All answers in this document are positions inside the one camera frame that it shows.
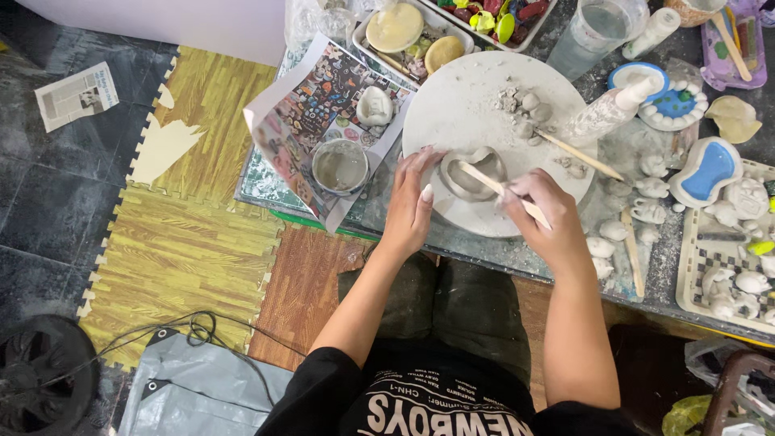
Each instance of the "long white fingernail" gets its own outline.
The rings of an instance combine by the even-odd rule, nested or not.
[[[430,183],[428,185],[425,185],[425,189],[423,189],[422,192],[420,193],[420,197],[424,202],[429,202],[433,200],[433,186],[431,186]]]

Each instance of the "heart-shaped clay piece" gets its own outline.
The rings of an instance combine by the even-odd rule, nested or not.
[[[483,202],[493,199],[497,194],[484,183],[476,180],[454,161],[463,161],[473,165],[487,177],[502,183],[506,181],[506,166],[501,156],[492,147],[482,147],[472,154],[449,152],[439,166],[439,175],[444,185],[458,198],[467,202]]]

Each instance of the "person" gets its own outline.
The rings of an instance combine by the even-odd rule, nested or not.
[[[501,200],[555,285],[546,318],[548,407],[529,393],[530,350],[515,287],[502,272],[431,261],[425,242],[432,147],[395,171],[384,236],[363,269],[339,277],[339,307],[257,436],[552,436],[637,434],[618,410],[618,379],[598,280],[574,198],[541,169]],[[531,199],[551,230],[519,197]]]

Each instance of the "cup of water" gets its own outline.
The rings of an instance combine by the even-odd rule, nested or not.
[[[645,0],[579,0],[546,63],[574,81],[646,27]]]

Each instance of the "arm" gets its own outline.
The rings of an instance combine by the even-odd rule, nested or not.
[[[518,196],[529,196],[552,230],[527,214]],[[544,170],[514,180],[503,200],[528,245],[554,274],[544,337],[543,377],[549,406],[567,400],[615,409],[620,406],[614,357],[608,343],[598,277],[574,198]]]
[[[334,347],[363,368],[382,319],[388,290],[401,265],[422,247],[428,236],[433,190],[427,185],[421,194],[420,179],[442,156],[434,153],[432,147],[426,147],[398,164],[382,240],[310,352]]]

